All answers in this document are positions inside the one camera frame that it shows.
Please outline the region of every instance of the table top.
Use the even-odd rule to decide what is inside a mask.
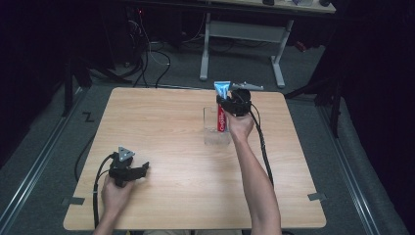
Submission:
[[[260,112],[282,226],[323,227],[320,202],[307,197],[316,190],[284,96],[252,92],[252,101]],[[136,181],[115,228],[251,228],[234,145],[205,144],[204,107],[216,107],[214,90],[114,89],[73,194],[85,201],[69,206],[65,229],[93,230],[94,179],[118,146],[136,153],[133,167],[150,162],[150,168]],[[255,129],[249,141],[264,167]]]
[[[293,1],[285,1],[285,0],[275,0],[274,6],[264,5],[262,3],[262,0],[211,0],[211,2],[242,4],[242,5],[250,5],[250,6],[256,6],[256,7],[295,10],[295,11],[311,12],[311,13],[334,14],[336,12],[336,8],[333,6],[333,4],[330,4],[327,7],[323,7],[320,5],[318,0],[313,0],[311,6],[297,6]]]

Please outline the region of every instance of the table leg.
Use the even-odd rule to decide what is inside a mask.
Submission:
[[[279,88],[285,87],[284,77],[283,77],[283,74],[281,73],[281,68],[280,68],[280,60],[281,60],[281,56],[283,55],[285,45],[287,44],[288,37],[290,36],[293,23],[294,23],[293,20],[288,21],[287,26],[284,30],[284,34],[283,34],[280,46],[278,47],[277,55],[271,57],[272,68],[274,68],[275,79],[277,80],[277,86]]]
[[[200,80],[208,79],[208,40],[210,34],[210,13],[207,13],[207,22],[205,26],[205,46],[204,53],[202,55],[202,64],[201,64],[201,76]]]

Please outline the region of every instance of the black tape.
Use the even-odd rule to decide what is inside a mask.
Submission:
[[[324,193],[308,194],[307,196],[308,196],[308,199],[310,201],[319,200],[321,202],[321,201],[324,201],[324,200],[327,199],[327,197],[326,197],[326,195]]]
[[[69,205],[83,205],[83,202],[85,202],[84,198],[63,198],[62,206],[67,207]]]

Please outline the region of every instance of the cable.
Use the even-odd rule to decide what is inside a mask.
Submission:
[[[186,43],[181,44],[182,46],[186,47],[186,48],[190,48],[190,49],[199,49],[205,46],[204,42],[198,42],[198,40],[203,39],[202,37],[197,38],[193,41],[187,41]]]
[[[147,38],[147,42],[149,43],[148,45],[149,45],[150,56],[153,58],[153,60],[154,60],[157,64],[162,65],[162,66],[169,66],[169,65],[170,65],[170,63],[168,63],[168,64],[163,64],[163,63],[159,62],[158,60],[156,60],[156,58],[153,56],[153,54],[152,54],[152,44],[151,44],[151,42],[150,42],[149,36],[147,35],[146,29],[145,29],[145,28],[144,28],[144,26],[143,26],[143,19],[141,18],[141,15],[140,15],[140,14],[138,14],[138,16],[140,17],[140,24],[141,24],[141,27],[143,28],[144,35],[146,36],[146,38]]]
[[[167,59],[168,59],[168,66],[167,66],[167,69],[165,69],[165,71],[159,76],[159,78],[157,79],[157,81],[156,81],[156,88],[158,88],[158,86],[159,86],[159,81],[160,81],[160,79],[168,72],[168,70],[170,69],[170,58],[165,54],[165,53],[163,53],[163,52],[159,52],[159,51],[155,51],[155,53],[159,53],[159,54],[162,54],[162,55],[164,55],[164,56],[166,56],[167,57]]]
[[[194,36],[194,37],[192,37],[192,38],[191,38],[191,39],[189,39],[189,40],[183,41],[182,43],[191,42],[191,41],[194,41],[194,40],[199,40],[200,38],[203,38],[202,36],[200,36],[200,37],[198,37],[198,36],[199,36],[199,34],[201,33],[202,28],[204,27],[204,22],[205,22],[205,18],[206,18],[206,16],[207,16],[207,14],[206,14],[206,13],[204,13],[204,17],[202,18],[201,26],[199,27],[199,30],[198,30],[198,32],[195,34],[195,36]]]
[[[103,174],[105,174],[105,173],[107,173],[109,170],[107,169],[107,170],[105,170],[105,171],[103,171],[101,174],[100,174],[100,178],[101,178],[101,176],[103,175]]]
[[[157,51],[159,51],[159,50],[161,50],[161,49],[163,49],[163,48],[164,48],[164,42],[162,42],[162,41],[159,41],[159,42],[152,42],[152,44],[161,44],[161,47],[160,47],[160,48],[157,48],[157,49],[152,49],[152,51],[153,51],[153,52],[157,52]]]
[[[149,85],[147,84],[146,77],[144,75],[144,72],[146,72],[146,70],[147,70],[147,65],[148,64],[149,64],[149,54],[146,50],[146,66],[141,70],[141,74],[137,77],[137,79],[135,80],[134,85],[132,87],[135,87],[137,85],[138,81],[141,79],[141,77],[143,77],[143,81],[144,81],[144,84],[146,85],[146,88],[149,88]]]
[[[79,164],[80,158],[82,157],[83,153],[85,152],[86,148],[89,146],[89,144],[92,142],[92,140],[95,137],[95,134],[91,136],[91,138],[88,140],[88,143],[85,145],[85,147],[83,147],[82,151],[80,152],[79,156],[76,159],[76,163],[75,163],[75,167],[73,169],[74,174],[75,174],[75,180],[76,182],[79,181],[79,176],[77,175],[77,166]]]
[[[211,50],[212,52],[216,52],[216,53],[225,53],[225,52],[230,51],[230,50],[234,47],[234,45],[235,45],[235,40],[234,40],[234,39],[219,39],[218,41],[228,41],[228,40],[230,40],[231,44],[230,44],[230,46],[229,46],[228,48],[226,48],[225,50],[222,50],[222,51],[220,51],[220,50],[215,50],[215,49],[213,49],[211,46],[209,46],[209,50]]]
[[[250,45],[250,44],[247,44],[247,43],[242,43],[243,41],[247,41],[247,40],[236,40],[235,44],[238,45],[238,46],[250,47],[250,48],[263,47],[263,46],[267,46],[267,45],[271,44],[270,42],[260,41],[260,42],[256,42],[255,45]]]
[[[139,27],[139,24],[138,23],[136,23],[134,21],[128,21],[128,22],[129,23],[132,23],[135,26],[135,28],[134,28],[135,31],[137,29],[139,29],[139,31],[140,31],[140,27]],[[133,41],[133,57],[135,58],[137,56],[137,53],[140,52],[140,46],[137,46],[137,44],[140,41],[140,38],[136,41],[134,35],[133,34],[130,34],[131,40]],[[103,74],[104,76],[101,76],[101,75],[95,73],[92,70],[90,71],[90,73],[91,73],[91,75],[93,75],[93,76],[95,76],[97,78],[100,78],[100,79],[107,79],[107,78],[123,79],[123,78],[129,77],[129,76],[135,74],[136,72],[138,72],[142,68],[142,63],[140,63],[141,62],[140,59],[141,58],[138,57],[138,59],[137,59],[137,61],[135,63],[135,66],[134,66],[134,68],[132,70],[127,71],[127,72],[125,72],[123,74],[120,74],[120,75],[117,75],[117,74],[115,74],[115,73],[113,73],[113,72],[111,72],[109,70],[105,70],[105,69],[102,69],[102,68],[97,68],[96,66],[92,66],[91,68],[92,69],[95,69],[96,71],[98,71],[99,73]]]
[[[269,177],[269,180],[271,181],[272,187],[274,187],[274,177],[272,176],[271,166],[269,165],[268,157],[266,156],[265,140],[263,139],[262,130],[260,128],[259,123],[256,121],[254,113],[250,111],[250,114],[253,117],[253,120],[256,125],[256,130],[258,131],[258,134],[259,134],[260,150],[262,151],[262,157],[265,163],[266,171],[268,172],[268,177]]]
[[[254,104],[251,104],[251,105],[255,108],[256,113],[258,114],[258,122],[259,122],[259,125],[260,125],[260,115],[259,115],[259,111],[258,111],[258,109],[256,108],[256,106]]]
[[[97,172],[97,176],[95,177],[95,183],[94,183],[94,190],[93,190],[93,199],[92,199],[92,203],[93,203],[93,210],[94,210],[94,224],[95,227],[98,226],[98,224],[100,223],[100,216],[98,215],[98,180],[101,177],[101,170],[103,169],[104,164],[109,160],[112,159],[114,157],[115,154],[111,154],[109,156],[107,156],[103,162],[100,165],[100,168],[98,169]]]

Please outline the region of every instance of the forearm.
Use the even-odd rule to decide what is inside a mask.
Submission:
[[[94,231],[94,235],[111,235],[113,234],[117,214],[104,212],[100,223]]]
[[[281,234],[281,217],[272,184],[248,141],[235,140],[253,234]]]

